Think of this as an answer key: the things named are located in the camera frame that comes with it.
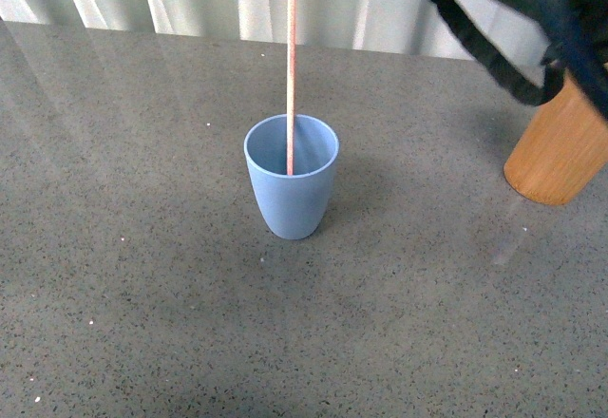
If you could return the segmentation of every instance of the curtain fold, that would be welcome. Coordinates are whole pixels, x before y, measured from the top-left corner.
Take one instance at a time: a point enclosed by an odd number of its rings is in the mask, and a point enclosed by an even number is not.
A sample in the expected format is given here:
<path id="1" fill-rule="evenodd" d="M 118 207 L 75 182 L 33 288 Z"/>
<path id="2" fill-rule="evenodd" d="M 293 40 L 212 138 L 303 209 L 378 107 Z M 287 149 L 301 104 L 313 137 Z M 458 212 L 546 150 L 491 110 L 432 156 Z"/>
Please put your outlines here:
<path id="1" fill-rule="evenodd" d="M 546 39 L 494 0 L 458 0 L 515 64 L 536 65 Z M 0 0 L 4 20 L 284 43 L 286 0 Z M 428 0 L 298 0 L 305 45 L 470 58 Z"/>

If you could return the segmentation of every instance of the cup rim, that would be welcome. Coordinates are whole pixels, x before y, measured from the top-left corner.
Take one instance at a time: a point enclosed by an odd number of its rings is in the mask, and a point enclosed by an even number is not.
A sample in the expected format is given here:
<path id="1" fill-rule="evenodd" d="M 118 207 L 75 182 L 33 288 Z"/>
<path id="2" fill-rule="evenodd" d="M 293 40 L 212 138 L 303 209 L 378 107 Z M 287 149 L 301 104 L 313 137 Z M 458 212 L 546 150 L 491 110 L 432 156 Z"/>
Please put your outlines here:
<path id="1" fill-rule="evenodd" d="M 332 133 L 333 139 L 335 140 L 335 151 L 333 152 L 332 157 L 323 166 L 321 166 L 318 169 L 315 169 L 314 171 L 312 171 L 310 173 L 295 174 L 292 176 L 288 176 L 287 174 L 273 173 L 272 171 L 268 171 L 267 169 L 264 169 L 259 164 L 257 164 L 256 161 L 254 159 L 252 159 L 251 155 L 249 155 L 249 151 L 247 150 L 247 143 L 249 142 L 249 138 L 251 137 L 254 130 L 256 130 L 258 127 L 260 127 L 261 125 L 266 124 L 267 122 L 270 122 L 274 119 L 277 119 L 279 117 L 287 117 L 287 114 L 278 114 L 276 116 L 268 117 L 268 118 L 264 119 L 263 121 L 256 123 L 254 126 L 252 126 L 250 128 L 249 132 L 247 133 L 247 136 L 245 136 L 245 141 L 243 143 L 243 150 L 245 152 L 245 157 L 247 159 L 247 162 L 250 163 L 254 168 L 258 169 L 259 171 L 261 171 L 269 176 L 273 176 L 275 178 L 293 180 L 293 179 L 308 178 L 310 176 L 318 174 L 318 173 L 324 171 L 325 169 L 329 168 L 333 164 L 333 162 L 335 162 L 335 159 L 338 156 L 338 152 L 340 151 L 340 141 L 338 140 L 338 135 L 336 135 L 335 131 L 333 131 L 333 128 L 331 128 L 327 123 L 321 121 L 320 119 L 317 119 L 316 117 L 309 116 L 307 114 L 296 114 L 296 117 L 305 117 L 307 119 L 311 119 L 315 122 L 322 124 L 323 126 L 325 126 L 325 128 L 327 128 Z"/>

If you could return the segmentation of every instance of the bag strap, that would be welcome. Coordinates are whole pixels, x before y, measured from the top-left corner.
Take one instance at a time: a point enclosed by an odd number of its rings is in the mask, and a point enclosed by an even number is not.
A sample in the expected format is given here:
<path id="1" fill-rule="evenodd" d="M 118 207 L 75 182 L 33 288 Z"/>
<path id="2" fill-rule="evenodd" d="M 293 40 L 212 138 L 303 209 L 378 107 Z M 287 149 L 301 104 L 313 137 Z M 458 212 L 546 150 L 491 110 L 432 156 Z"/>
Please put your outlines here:
<path id="1" fill-rule="evenodd" d="M 563 87 L 564 68 L 544 65 L 544 83 L 538 87 L 523 76 L 485 36 L 455 0 L 430 0 L 463 47 L 479 61 L 494 80 L 525 105 L 543 105 Z"/>

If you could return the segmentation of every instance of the table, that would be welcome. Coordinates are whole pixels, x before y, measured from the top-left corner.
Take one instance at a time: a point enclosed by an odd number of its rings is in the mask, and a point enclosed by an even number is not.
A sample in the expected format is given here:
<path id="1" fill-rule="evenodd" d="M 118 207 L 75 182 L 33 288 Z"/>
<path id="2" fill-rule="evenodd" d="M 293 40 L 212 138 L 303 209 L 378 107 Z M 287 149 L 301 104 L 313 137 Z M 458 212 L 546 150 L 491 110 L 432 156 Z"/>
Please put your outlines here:
<path id="1" fill-rule="evenodd" d="M 608 174 L 512 190 L 533 112 L 477 64 L 303 47 L 341 155 L 292 242 L 242 152 L 284 46 L 0 23 L 0 50 L 3 416 L 608 412 Z"/>

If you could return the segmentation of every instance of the blue cup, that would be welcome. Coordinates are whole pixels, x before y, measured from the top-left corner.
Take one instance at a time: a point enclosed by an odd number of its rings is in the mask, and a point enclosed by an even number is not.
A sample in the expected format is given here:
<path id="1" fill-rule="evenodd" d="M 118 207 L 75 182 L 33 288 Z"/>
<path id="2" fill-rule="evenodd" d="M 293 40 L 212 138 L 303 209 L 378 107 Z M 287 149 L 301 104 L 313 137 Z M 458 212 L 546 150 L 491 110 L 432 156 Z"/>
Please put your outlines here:
<path id="1" fill-rule="evenodd" d="M 302 239 L 323 219 L 333 187 L 340 143 L 324 122 L 298 114 L 294 174 L 287 176 L 287 115 L 270 117 L 245 137 L 245 157 L 257 205 L 280 238 Z"/>

